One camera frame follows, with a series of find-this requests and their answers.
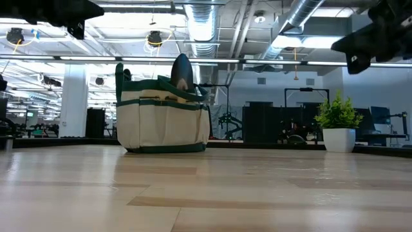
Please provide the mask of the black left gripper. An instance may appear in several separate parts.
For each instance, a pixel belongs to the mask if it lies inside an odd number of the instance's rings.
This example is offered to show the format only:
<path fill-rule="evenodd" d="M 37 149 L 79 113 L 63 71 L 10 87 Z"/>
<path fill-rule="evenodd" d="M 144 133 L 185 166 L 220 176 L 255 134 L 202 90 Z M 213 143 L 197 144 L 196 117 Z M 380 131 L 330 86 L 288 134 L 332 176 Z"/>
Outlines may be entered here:
<path fill-rule="evenodd" d="M 54 26 L 66 27 L 76 39 L 84 38 L 86 20 L 104 15 L 104 9 L 89 0 L 54 0 L 51 3 L 49 22 Z"/>

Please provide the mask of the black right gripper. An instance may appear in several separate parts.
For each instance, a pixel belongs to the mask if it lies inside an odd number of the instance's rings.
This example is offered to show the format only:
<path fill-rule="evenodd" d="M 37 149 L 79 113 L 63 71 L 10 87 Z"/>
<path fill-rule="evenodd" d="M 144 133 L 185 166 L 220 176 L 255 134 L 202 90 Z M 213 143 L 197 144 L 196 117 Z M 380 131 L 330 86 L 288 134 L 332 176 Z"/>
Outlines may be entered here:
<path fill-rule="evenodd" d="M 333 51 L 346 54 L 349 74 L 358 74 L 370 67 L 371 60 L 377 56 L 379 49 L 388 43 L 387 25 L 385 19 L 376 19 L 332 44 Z"/>

